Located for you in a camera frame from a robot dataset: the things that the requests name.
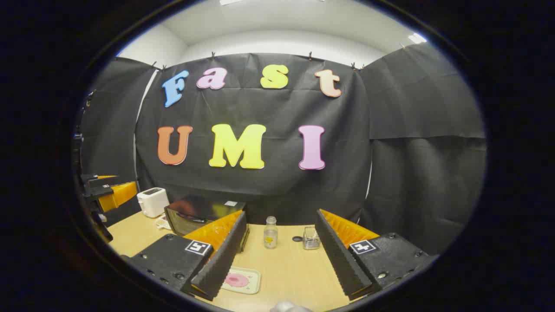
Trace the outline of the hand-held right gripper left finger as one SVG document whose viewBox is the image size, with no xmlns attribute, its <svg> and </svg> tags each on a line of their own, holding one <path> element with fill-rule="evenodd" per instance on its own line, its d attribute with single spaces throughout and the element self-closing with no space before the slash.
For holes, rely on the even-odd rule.
<svg viewBox="0 0 555 312">
<path fill-rule="evenodd" d="M 206 300 L 219 293 L 247 231 L 246 213 L 237 211 L 185 236 L 167 234 L 129 263 L 167 288 Z"/>
</svg>

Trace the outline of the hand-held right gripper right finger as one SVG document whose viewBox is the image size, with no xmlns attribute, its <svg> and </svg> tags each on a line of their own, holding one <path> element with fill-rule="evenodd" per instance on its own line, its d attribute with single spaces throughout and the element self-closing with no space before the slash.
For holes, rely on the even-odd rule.
<svg viewBox="0 0 555 312">
<path fill-rule="evenodd" d="M 436 260 L 395 232 L 379 235 L 323 209 L 315 229 L 349 300 L 390 288 Z"/>
</svg>

